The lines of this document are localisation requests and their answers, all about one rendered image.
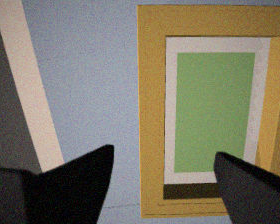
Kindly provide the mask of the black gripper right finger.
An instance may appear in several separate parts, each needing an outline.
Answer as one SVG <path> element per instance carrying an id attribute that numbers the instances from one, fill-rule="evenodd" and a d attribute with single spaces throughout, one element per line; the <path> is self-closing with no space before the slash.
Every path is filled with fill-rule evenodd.
<path id="1" fill-rule="evenodd" d="M 232 224 L 280 224 L 280 176 L 224 151 L 213 169 Z"/>

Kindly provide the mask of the brown wooden picture frame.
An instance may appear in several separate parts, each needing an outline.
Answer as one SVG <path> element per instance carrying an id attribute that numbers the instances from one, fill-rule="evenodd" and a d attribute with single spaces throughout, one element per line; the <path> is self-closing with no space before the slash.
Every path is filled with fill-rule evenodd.
<path id="1" fill-rule="evenodd" d="M 228 216 L 217 151 L 280 176 L 280 6 L 137 5 L 141 219 Z"/>

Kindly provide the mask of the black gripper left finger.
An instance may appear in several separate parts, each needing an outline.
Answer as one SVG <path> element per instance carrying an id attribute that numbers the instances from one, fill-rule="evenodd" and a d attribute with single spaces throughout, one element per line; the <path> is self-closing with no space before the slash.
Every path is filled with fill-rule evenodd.
<path id="1" fill-rule="evenodd" d="M 106 144 L 41 174 L 0 168 L 0 224 L 97 224 L 113 164 Z"/>

